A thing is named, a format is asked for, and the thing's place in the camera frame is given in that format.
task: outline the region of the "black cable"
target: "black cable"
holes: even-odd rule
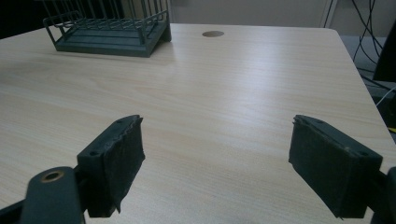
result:
[[[375,38],[375,36],[373,35],[373,32],[369,29],[369,27],[366,25],[366,22],[364,22],[363,16],[361,15],[361,11],[359,10],[358,6],[356,5],[355,0],[352,0],[353,6],[355,7],[356,11],[359,14],[359,18],[361,19],[361,22],[363,23],[364,27],[367,29],[367,31],[369,32],[369,34],[373,37],[375,43],[378,44],[378,46],[382,49],[381,44],[378,42],[378,40]]]
[[[360,41],[361,51],[363,51],[364,55],[366,55],[366,57],[367,57],[372,63],[376,64],[376,61],[374,61],[374,60],[366,53],[366,51],[364,50],[364,47],[363,47],[363,45],[361,44],[361,41]]]
[[[327,19],[329,19],[329,14],[330,14],[330,10],[332,9],[332,1],[330,2],[330,6],[329,9],[327,10],[327,16],[326,16],[326,21],[323,24],[323,28],[326,28],[326,24],[327,24]]]
[[[374,64],[376,64],[376,62],[367,54],[367,52],[364,50],[362,41],[363,41],[363,37],[366,35],[367,29],[364,29],[363,34],[361,36],[359,36],[359,45],[355,50],[355,54],[353,55],[353,62],[355,62],[356,60],[356,56],[358,55],[359,49],[361,49],[361,51],[363,51],[364,55],[366,55],[366,57]]]
[[[391,90],[391,88],[389,88],[389,87],[386,87],[386,86],[384,86],[384,85],[382,85],[382,84],[379,84],[379,83],[376,82],[376,81],[372,81],[370,78],[365,77],[365,76],[363,76],[362,74],[360,74],[360,75],[361,75],[361,78],[363,78],[364,80],[369,81],[369,82],[375,84],[376,86],[378,86],[378,87],[380,87],[380,88],[382,88],[382,89],[385,89],[385,90],[387,90],[387,91],[390,91],[390,90]]]
[[[373,36],[374,36],[374,30],[373,30],[373,9],[374,9],[374,5],[375,5],[375,0],[373,0],[373,3],[372,3],[372,0],[370,0],[370,1],[369,1],[369,5],[370,5],[370,14],[369,14],[370,29],[371,29],[371,31],[372,31],[372,33],[373,33],[372,39],[373,39],[373,44],[374,44],[375,52],[376,52],[376,55],[379,57],[380,54],[379,54],[379,52],[378,52],[378,48],[376,47],[376,43],[375,43],[374,38],[373,38]]]
[[[368,69],[365,69],[365,68],[360,68],[360,67],[356,67],[358,70],[361,70],[361,71],[364,71],[364,72],[369,72],[369,73],[374,73],[375,71],[372,71],[372,70],[368,70]]]

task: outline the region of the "dish rack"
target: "dish rack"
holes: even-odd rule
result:
[[[36,1],[49,14],[43,23],[58,51],[149,57],[172,39],[166,0]]]

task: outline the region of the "black device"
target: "black device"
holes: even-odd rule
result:
[[[396,223],[396,167],[379,171],[382,156],[328,123],[297,115],[290,144],[294,170],[336,217]]]
[[[382,48],[373,80],[396,82],[396,22]]]
[[[78,155],[76,168],[55,167],[33,177],[24,200],[0,210],[2,224],[81,224],[110,217],[127,195],[143,152],[138,115],[118,119]]]

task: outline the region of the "floor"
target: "floor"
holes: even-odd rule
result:
[[[341,39],[344,42],[344,45],[346,46],[347,51],[349,52],[349,55],[351,56],[352,60],[355,54],[355,51],[359,45],[359,37],[358,36],[341,36]],[[382,45],[383,43],[385,43],[386,38],[378,38],[378,42],[380,42]],[[364,50],[366,51],[367,55],[370,56],[370,58],[376,62],[378,60],[378,56],[377,53],[375,51],[375,46],[374,46],[374,42],[373,39],[371,37],[364,37],[362,40],[362,46],[364,48]],[[372,61],[370,61],[370,59],[364,55],[364,53],[362,52],[362,50],[360,49],[358,51],[358,53],[356,54],[354,63],[356,65],[357,68],[361,68],[364,70],[360,70],[358,69],[358,71],[360,72],[360,74],[364,77],[367,77],[369,79],[373,78],[374,75],[374,70],[375,70],[375,66],[376,64],[373,63]],[[384,97],[384,95],[388,92],[388,90],[380,88],[378,86],[376,86],[374,83],[371,83],[370,81],[366,80],[366,79],[362,79],[364,84],[367,87],[368,92],[370,92],[373,101],[377,104],[382,97]],[[394,88],[396,87],[396,83],[393,82],[382,82],[379,81],[378,82],[381,85],[384,85],[388,88]],[[391,92],[383,101],[386,102],[387,100],[390,100],[393,97],[393,92]],[[390,133],[393,137],[394,142],[396,143],[396,133]]]

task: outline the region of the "table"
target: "table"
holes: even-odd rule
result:
[[[336,219],[288,163],[303,114],[384,156],[383,172],[396,164],[335,31],[172,24],[172,35],[148,59],[57,52],[45,30],[0,40],[0,207],[139,114],[147,158],[120,215],[88,223],[370,222],[369,210]]]

